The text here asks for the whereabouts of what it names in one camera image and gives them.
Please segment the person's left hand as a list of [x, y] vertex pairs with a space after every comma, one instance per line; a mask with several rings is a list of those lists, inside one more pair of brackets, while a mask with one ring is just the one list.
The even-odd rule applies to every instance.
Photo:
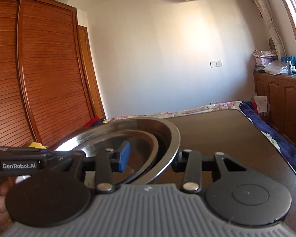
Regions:
[[6, 194], [12, 186], [13, 181], [10, 178], [0, 185], [0, 233], [4, 232], [12, 224], [5, 205]]

